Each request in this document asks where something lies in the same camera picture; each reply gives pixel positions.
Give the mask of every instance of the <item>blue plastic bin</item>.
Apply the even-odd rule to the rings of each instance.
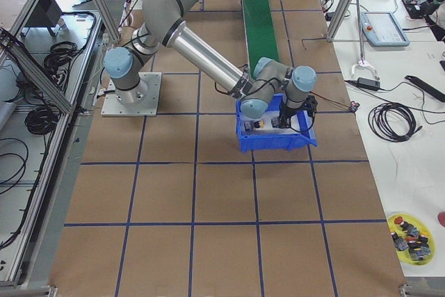
[[[278,111],[280,109],[280,102],[282,94],[276,94],[269,104],[268,111]],[[250,150],[267,150],[267,149],[285,149],[292,150],[299,147],[304,147],[308,144],[317,146],[314,128],[303,133],[294,134],[264,134],[257,135],[248,133],[244,130],[244,123],[241,119],[241,103],[236,102],[236,134],[238,135],[239,149],[242,152]],[[298,123],[301,129],[307,129],[311,126],[311,119],[307,116],[306,111],[298,112]]]

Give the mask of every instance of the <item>coiled cable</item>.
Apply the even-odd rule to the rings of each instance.
[[[399,134],[391,127],[390,116],[396,116],[406,121],[408,130],[405,134]],[[417,126],[410,108],[398,102],[379,104],[371,109],[368,114],[368,124],[376,136],[385,141],[396,143],[408,141],[412,135],[422,129],[422,126]]]

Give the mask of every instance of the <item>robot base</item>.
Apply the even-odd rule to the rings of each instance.
[[[125,105],[117,99],[114,93],[107,94],[102,107],[102,116],[156,116],[162,73],[140,72],[139,75],[140,79],[148,85],[148,91],[144,100],[137,104]],[[114,83],[110,81],[107,90],[114,89]]]

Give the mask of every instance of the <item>cardboard floor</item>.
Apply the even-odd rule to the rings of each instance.
[[[283,63],[349,104],[318,0],[270,0]],[[189,26],[247,63],[240,0]],[[135,13],[133,25],[140,24]],[[318,147],[241,153],[234,100],[171,49],[156,118],[97,105],[50,284],[63,297],[397,297],[404,277],[353,114],[318,99]]]

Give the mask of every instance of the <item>black remote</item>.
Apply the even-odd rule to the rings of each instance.
[[[431,85],[428,85],[425,81],[423,81],[420,78],[417,78],[415,76],[405,76],[405,79],[407,79],[408,81],[410,81],[411,83],[413,83],[414,85],[416,85],[418,88],[420,88],[421,90],[427,92],[429,95],[431,95],[432,97],[435,97],[436,99],[438,99],[440,102],[445,102],[445,94],[436,90],[434,87],[432,87]]]

